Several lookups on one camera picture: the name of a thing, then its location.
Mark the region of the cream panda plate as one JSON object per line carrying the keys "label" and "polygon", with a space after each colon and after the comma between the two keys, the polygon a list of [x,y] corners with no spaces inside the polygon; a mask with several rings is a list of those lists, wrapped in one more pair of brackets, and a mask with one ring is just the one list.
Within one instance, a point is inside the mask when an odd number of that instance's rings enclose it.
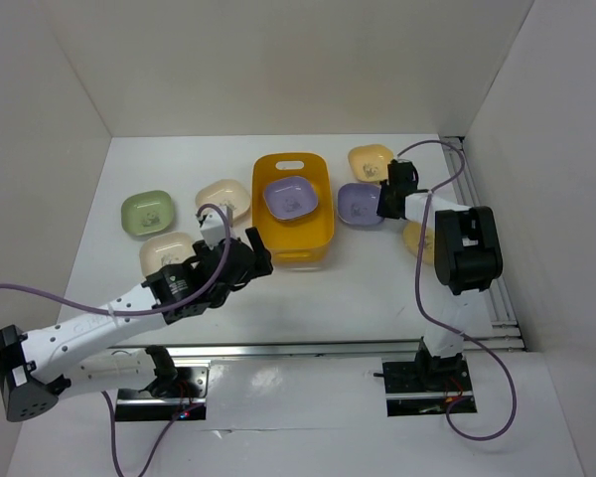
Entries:
{"label": "cream panda plate", "polygon": [[172,232],[149,238],[139,251],[142,275],[148,277],[165,265],[182,263],[193,253],[193,239],[186,233]]}
{"label": "cream panda plate", "polygon": [[235,179],[220,179],[201,189],[195,198],[199,208],[203,204],[228,207],[235,223],[244,220],[249,214],[251,197],[247,189]]}

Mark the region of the yellow panda plate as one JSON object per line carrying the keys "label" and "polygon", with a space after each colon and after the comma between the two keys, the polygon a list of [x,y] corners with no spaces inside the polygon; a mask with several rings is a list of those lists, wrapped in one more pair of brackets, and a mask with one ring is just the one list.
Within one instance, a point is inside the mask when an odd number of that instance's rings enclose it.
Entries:
{"label": "yellow panda plate", "polygon": [[381,144],[358,146],[348,153],[348,162],[355,178],[365,183],[386,180],[387,167],[392,159],[393,152]]}
{"label": "yellow panda plate", "polygon": [[422,262],[427,265],[434,264],[434,230],[427,227],[422,236],[422,225],[417,222],[408,222],[402,232],[402,239],[406,249],[415,257],[422,255]]}

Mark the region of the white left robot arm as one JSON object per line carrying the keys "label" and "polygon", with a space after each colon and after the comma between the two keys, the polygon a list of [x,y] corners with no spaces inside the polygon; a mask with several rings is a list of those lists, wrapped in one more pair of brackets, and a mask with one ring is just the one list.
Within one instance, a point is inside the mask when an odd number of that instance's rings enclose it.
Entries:
{"label": "white left robot arm", "polygon": [[62,399],[100,391],[133,390],[154,398],[174,391],[184,373],[165,347],[116,346],[219,308],[231,293],[271,274],[271,253],[258,230],[249,228],[246,235],[215,246],[195,242],[192,256],[163,265],[98,314],[39,330],[1,329],[0,391],[7,419],[22,422]]}

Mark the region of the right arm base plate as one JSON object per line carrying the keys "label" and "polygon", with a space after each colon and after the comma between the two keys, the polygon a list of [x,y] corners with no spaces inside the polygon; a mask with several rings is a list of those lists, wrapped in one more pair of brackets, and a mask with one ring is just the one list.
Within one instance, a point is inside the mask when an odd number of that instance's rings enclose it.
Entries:
{"label": "right arm base plate", "polygon": [[373,372],[384,387],[388,417],[444,414],[454,403],[453,413],[476,413],[477,405],[468,366],[463,362],[451,376],[424,384],[413,362],[383,362]]}

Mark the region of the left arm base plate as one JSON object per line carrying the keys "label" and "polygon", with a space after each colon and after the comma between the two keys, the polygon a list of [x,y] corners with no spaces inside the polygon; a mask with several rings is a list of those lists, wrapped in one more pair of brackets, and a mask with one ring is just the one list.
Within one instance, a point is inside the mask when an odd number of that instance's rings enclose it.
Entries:
{"label": "left arm base plate", "polygon": [[155,396],[148,391],[119,390],[116,422],[201,421],[207,417],[210,368],[194,364],[179,367],[178,378]]}

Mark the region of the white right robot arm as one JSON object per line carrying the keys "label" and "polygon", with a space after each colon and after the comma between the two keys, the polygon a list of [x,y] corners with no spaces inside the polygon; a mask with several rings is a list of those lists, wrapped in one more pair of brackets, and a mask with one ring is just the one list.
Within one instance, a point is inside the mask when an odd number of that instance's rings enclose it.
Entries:
{"label": "white right robot arm", "polygon": [[429,195],[418,188],[412,163],[391,160],[387,178],[380,182],[377,214],[425,225],[419,235],[432,242],[433,267],[438,281],[447,287],[447,299],[441,317],[429,320],[420,339],[413,376],[422,388],[440,391],[461,375],[470,301],[503,271],[493,210]]}

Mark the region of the green panda plate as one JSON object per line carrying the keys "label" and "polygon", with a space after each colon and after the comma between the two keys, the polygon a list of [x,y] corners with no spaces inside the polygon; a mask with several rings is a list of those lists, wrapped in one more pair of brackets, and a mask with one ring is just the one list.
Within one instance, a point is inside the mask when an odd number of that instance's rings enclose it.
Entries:
{"label": "green panda plate", "polygon": [[134,238],[152,236],[168,230],[176,220],[175,203],[163,190],[132,195],[120,207],[122,229]]}

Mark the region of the purple panda plate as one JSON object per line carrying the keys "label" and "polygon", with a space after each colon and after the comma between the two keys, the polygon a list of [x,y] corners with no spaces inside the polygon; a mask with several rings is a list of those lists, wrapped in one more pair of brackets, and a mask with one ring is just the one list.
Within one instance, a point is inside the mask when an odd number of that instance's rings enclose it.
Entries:
{"label": "purple panda plate", "polygon": [[312,184],[301,176],[269,183],[263,190],[267,210],[278,221],[294,221],[313,213],[319,198]]}
{"label": "purple panda plate", "polygon": [[337,211],[340,220],[352,227],[371,228],[380,225],[377,213],[380,187],[369,183],[347,183],[338,191]]}

